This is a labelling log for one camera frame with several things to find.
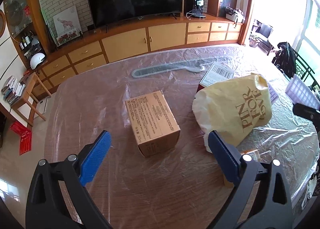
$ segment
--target cardboard box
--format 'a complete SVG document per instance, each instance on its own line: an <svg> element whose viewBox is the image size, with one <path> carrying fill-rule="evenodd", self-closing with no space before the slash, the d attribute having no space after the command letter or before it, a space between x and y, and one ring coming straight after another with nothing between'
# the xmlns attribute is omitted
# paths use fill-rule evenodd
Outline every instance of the cardboard box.
<svg viewBox="0 0 320 229"><path fill-rule="evenodd" d="M207 73L204 74L201 79L197 92L205 87L211 86L216 82L226 81L232 79L234 75L234 70L229 67L223 66L218 62L214 62L211 67L208 69Z"/></svg>
<svg viewBox="0 0 320 229"><path fill-rule="evenodd" d="M145 157L176 145L180 127L161 91L129 99L125 106L138 147Z"/></svg>

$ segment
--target metal screw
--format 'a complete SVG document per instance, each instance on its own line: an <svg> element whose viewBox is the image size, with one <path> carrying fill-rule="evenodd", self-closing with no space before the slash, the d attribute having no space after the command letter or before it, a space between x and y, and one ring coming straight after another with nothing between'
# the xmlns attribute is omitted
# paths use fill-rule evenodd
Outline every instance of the metal screw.
<svg viewBox="0 0 320 229"><path fill-rule="evenodd" d="M278 161L278 160L273 160L272 162L273 162L274 165L280 166L280 161Z"/></svg>
<svg viewBox="0 0 320 229"><path fill-rule="evenodd" d="M69 161L74 161L76 159L77 159L77 155L75 155L75 154L71 154L71 155L68 156L68 160Z"/></svg>
<svg viewBox="0 0 320 229"><path fill-rule="evenodd" d="M45 160L44 160L44 159L42 159L42 160L39 160L38 164L39 164L40 166L43 166L43 165L45 165Z"/></svg>
<svg viewBox="0 0 320 229"><path fill-rule="evenodd" d="M247 162L252 160L252 157L250 155L248 155L248 154L243 155L242 158Z"/></svg>

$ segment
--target bottle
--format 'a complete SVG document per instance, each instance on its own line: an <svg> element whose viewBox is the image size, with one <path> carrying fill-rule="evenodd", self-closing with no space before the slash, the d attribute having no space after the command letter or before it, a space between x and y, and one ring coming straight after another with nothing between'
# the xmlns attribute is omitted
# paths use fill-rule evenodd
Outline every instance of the bottle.
<svg viewBox="0 0 320 229"><path fill-rule="evenodd" d="M26 47L27 46L27 43L26 43L26 40L24 37L22 37L22 43L23 43L23 46Z"/></svg>
<svg viewBox="0 0 320 229"><path fill-rule="evenodd" d="M29 38L29 36L28 36L28 35L26 35L25 40L26 40L27 45L29 45L29 44L30 44L30 38Z"/></svg>

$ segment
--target yellow plastic bag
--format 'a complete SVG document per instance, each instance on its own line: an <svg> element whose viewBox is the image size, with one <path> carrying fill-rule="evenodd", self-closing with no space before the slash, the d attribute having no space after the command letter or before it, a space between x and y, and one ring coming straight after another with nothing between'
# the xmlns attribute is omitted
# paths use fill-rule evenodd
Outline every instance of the yellow plastic bag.
<svg viewBox="0 0 320 229"><path fill-rule="evenodd" d="M266 125L272 116L268 84L257 74L215 83L200 90L192 111L208 135L217 130L229 144L238 146L254 127Z"/></svg>

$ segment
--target stack of books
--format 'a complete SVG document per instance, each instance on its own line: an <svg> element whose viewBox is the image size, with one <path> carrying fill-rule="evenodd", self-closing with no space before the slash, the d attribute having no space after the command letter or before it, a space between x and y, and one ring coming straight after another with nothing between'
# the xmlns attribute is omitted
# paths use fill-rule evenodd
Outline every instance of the stack of books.
<svg viewBox="0 0 320 229"><path fill-rule="evenodd" d="M21 84L16 77L9 77L1 89L1 92L4 95L3 99L10 105L14 104L22 95L25 86L26 85Z"/></svg>

